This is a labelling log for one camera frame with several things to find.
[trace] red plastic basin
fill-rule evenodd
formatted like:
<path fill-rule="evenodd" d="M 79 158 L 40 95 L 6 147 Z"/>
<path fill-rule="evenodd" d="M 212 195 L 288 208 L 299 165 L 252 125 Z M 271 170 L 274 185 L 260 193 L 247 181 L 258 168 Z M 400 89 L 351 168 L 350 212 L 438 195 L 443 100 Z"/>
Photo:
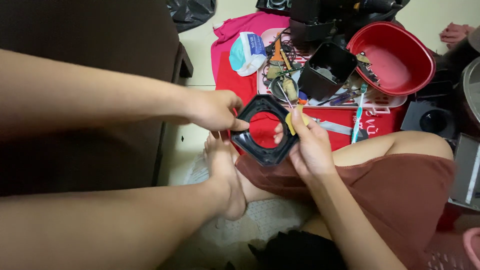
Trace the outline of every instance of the red plastic basin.
<path fill-rule="evenodd" d="M 362 51 L 372 63 L 371 70 L 380 79 L 373 83 L 357 67 L 362 78 L 376 89 L 391 95 L 405 96 L 425 87 L 435 73 L 435 60 L 418 38 L 388 22 L 369 24 L 350 40 L 347 49 L 357 55 Z"/>

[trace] white plastic bag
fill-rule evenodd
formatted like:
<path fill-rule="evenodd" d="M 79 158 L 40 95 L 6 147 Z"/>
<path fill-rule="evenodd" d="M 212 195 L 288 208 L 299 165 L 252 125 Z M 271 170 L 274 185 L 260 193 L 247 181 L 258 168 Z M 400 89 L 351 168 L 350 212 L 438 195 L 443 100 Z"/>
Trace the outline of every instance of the white plastic bag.
<path fill-rule="evenodd" d="M 262 38 L 252 32 L 241 32 L 230 49 L 230 65 L 242 77 L 255 73 L 266 58 Z"/>

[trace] white mat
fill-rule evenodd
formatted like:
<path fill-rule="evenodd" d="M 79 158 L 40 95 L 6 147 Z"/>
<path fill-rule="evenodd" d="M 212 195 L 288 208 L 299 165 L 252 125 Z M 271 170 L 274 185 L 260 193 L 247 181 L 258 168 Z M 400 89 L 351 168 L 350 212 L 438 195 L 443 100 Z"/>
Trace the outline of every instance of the white mat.
<path fill-rule="evenodd" d="M 208 169 L 199 154 L 184 184 L 208 179 Z M 247 244 L 262 248 L 278 232 L 299 228 L 314 209 L 293 200 L 272 199 L 250 203 L 238 221 L 215 219 L 187 240 L 162 269 L 223 269 L 228 261 L 236 269 L 254 269 L 256 261 Z"/>

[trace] octagonal black plastic part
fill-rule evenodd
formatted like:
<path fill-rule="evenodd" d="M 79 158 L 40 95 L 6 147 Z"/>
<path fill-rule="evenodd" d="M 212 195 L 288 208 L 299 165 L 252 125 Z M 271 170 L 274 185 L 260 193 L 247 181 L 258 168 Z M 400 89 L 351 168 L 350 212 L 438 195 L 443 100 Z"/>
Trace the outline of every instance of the octagonal black plastic part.
<path fill-rule="evenodd" d="M 269 112 L 280 120 L 283 125 L 282 141 L 275 148 L 264 148 L 258 145 L 252 138 L 250 130 L 232 131 L 230 136 L 232 141 L 243 151 L 252 155 L 262 166 L 275 166 L 280 164 L 287 156 L 290 149 L 298 141 L 298 135 L 292 135 L 288 129 L 285 118 L 288 110 L 280 105 L 270 95 L 256 95 L 238 115 L 238 119 L 250 122 L 252 117 L 259 112 Z"/>

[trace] brown skirt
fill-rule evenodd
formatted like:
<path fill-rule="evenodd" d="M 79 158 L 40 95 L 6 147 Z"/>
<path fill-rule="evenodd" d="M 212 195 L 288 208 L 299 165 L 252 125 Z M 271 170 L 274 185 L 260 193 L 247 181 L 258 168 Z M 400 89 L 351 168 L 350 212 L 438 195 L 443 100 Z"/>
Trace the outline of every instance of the brown skirt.
<path fill-rule="evenodd" d="M 262 167 L 248 155 L 237 169 L 250 182 L 285 198 L 312 200 L 289 160 Z M 435 233 L 455 176 L 452 160 L 419 154 L 394 154 L 337 172 L 372 226 L 408 269 L 423 269 L 424 252 Z"/>

